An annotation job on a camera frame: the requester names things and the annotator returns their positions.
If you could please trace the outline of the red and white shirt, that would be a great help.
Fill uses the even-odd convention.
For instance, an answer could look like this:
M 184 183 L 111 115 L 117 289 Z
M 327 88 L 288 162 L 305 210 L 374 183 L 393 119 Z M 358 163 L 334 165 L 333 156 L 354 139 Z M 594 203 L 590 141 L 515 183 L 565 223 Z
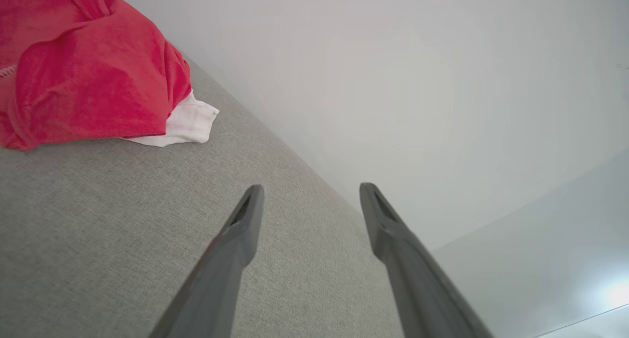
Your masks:
M 126 139 L 204 143 L 219 111 L 124 0 L 0 0 L 0 147 Z

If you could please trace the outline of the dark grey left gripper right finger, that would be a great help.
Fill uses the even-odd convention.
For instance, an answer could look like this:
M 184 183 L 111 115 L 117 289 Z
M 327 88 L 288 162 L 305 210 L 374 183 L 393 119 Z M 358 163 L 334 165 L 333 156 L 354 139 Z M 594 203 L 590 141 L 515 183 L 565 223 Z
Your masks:
M 405 338 L 494 338 L 373 183 L 360 185 L 372 251 L 385 266 Z

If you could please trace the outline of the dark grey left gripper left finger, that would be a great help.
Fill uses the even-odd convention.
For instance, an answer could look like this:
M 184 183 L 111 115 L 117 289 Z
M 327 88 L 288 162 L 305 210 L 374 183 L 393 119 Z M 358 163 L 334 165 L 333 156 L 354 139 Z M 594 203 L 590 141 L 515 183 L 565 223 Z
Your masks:
M 250 186 L 149 338 L 230 338 L 245 268 L 260 237 L 264 188 Z

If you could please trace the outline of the grey fabric sofa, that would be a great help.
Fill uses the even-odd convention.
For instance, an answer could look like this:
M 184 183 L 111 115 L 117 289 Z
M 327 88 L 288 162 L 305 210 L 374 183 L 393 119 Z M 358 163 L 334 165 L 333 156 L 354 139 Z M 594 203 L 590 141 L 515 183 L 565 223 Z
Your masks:
M 362 214 L 187 62 L 220 111 L 206 143 L 0 148 L 0 338 L 148 338 L 253 184 L 231 338 L 403 338 Z

